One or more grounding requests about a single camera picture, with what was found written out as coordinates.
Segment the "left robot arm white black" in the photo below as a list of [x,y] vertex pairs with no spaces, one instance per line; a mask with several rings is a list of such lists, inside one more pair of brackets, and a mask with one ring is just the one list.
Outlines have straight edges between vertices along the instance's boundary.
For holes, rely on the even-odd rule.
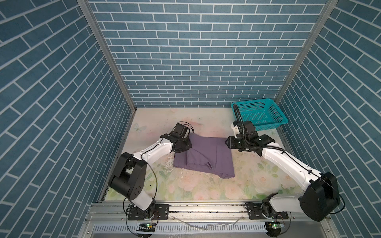
[[147,168],[161,157],[170,153],[182,153],[191,149],[190,138],[176,138],[164,134],[148,148],[130,154],[124,152],[118,158],[117,164],[111,173],[109,187],[123,195],[146,216],[151,217],[156,201],[144,191]]

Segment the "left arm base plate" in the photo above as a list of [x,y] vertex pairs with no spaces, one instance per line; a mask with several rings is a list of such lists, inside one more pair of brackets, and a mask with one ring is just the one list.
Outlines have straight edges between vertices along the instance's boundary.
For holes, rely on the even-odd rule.
[[147,210],[142,210],[136,205],[130,205],[127,208],[127,218],[129,221],[143,221],[143,220],[168,220],[169,204],[156,204]]

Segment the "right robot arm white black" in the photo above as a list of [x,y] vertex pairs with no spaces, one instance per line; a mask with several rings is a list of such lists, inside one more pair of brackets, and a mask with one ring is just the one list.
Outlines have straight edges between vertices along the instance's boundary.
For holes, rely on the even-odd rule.
[[332,215],[334,209],[342,203],[337,178],[332,173],[322,173],[304,164],[271,137],[261,135],[247,142],[241,137],[230,136],[225,144],[240,152],[257,153],[285,172],[302,189],[301,193],[272,193],[263,199],[264,216],[271,217],[281,212],[304,213],[310,219],[320,222]]

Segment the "purple trousers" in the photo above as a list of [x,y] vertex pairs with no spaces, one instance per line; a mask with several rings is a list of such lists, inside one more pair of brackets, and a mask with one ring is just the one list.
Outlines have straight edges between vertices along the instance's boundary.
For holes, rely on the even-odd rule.
[[235,177],[232,150],[220,137],[190,135],[191,148],[176,153],[173,165],[176,168],[214,174],[222,179]]

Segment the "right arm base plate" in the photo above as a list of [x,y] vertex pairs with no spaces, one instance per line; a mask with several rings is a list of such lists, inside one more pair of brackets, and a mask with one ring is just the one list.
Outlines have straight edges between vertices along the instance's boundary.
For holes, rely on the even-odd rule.
[[263,203],[244,203],[244,208],[248,212],[250,220],[286,220],[289,219],[287,212],[275,212],[269,205]]

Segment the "teal plastic basket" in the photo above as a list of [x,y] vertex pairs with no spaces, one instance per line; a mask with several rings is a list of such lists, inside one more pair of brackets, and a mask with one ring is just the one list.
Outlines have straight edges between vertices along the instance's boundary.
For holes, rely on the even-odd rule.
[[250,121],[257,131],[277,129],[289,121],[279,106],[272,99],[240,101],[231,104],[234,112],[237,105],[243,121]]

